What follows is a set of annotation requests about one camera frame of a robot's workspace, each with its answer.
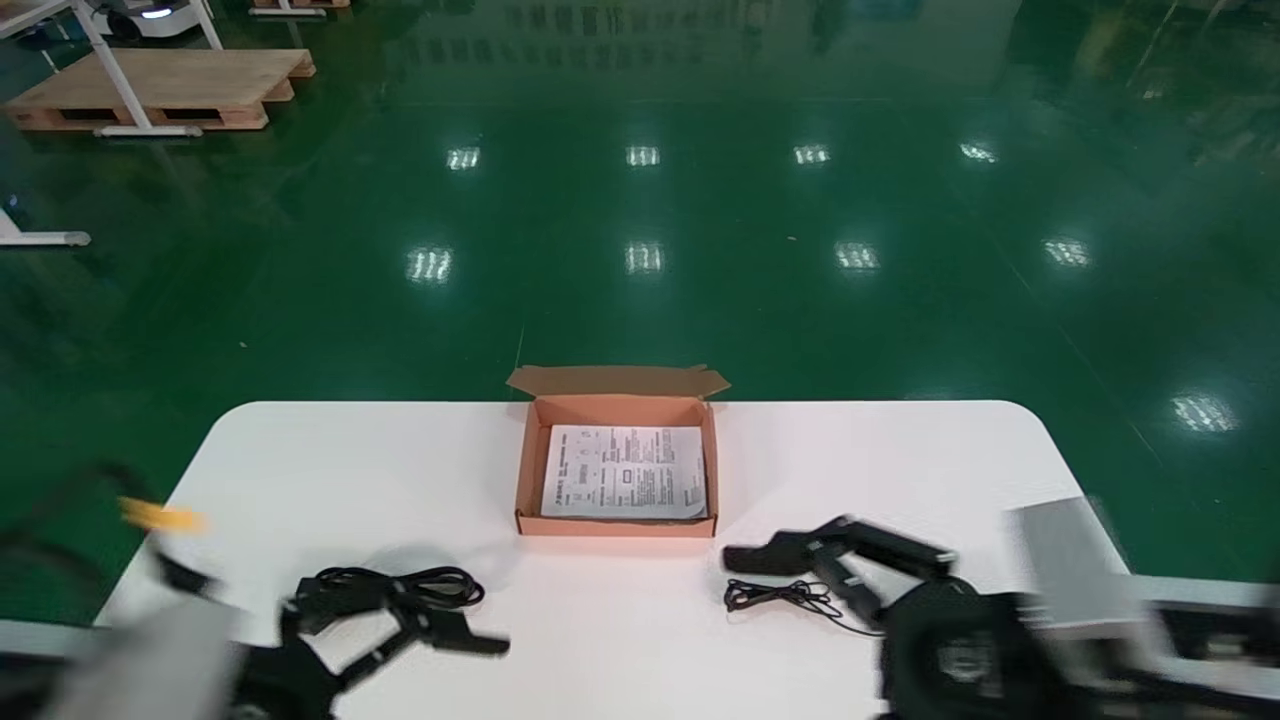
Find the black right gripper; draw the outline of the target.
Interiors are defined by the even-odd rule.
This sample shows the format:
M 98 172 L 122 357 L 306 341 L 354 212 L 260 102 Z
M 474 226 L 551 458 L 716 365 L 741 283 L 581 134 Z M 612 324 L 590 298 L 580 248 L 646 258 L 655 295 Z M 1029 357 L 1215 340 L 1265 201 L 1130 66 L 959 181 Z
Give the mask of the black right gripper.
M 820 551 L 832 555 L 818 555 Z M 960 580 L 925 582 L 883 610 L 881 596 L 841 557 L 852 553 L 909 577 L 947 577 L 956 553 L 852 518 L 778 530 L 764 544 L 730 544 L 724 570 L 799 577 L 812 571 L 863 623 L 879 623 L 884 719 L 1059 719 L 1061 676 L 1024 625 L 1024 596 L 982 594 Z

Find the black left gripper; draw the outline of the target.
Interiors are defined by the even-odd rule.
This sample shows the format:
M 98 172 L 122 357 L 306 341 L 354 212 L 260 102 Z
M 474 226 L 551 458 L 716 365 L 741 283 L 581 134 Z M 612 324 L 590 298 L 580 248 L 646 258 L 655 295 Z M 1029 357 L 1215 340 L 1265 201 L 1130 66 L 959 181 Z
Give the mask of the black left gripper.
M 509 652 L 509 639 L 474 634 L 461 612 L 397 614 L 398 629 L 337 676 L 302 641 L 385 609 L 387 597 L 374 585 L 300 585 L 280 601 L 280 644 L 247 653 L 236 683 L 236 717 L 333 719 L 337 684 L 339 692 L 353 689 L 415 644 L 484 657 Z

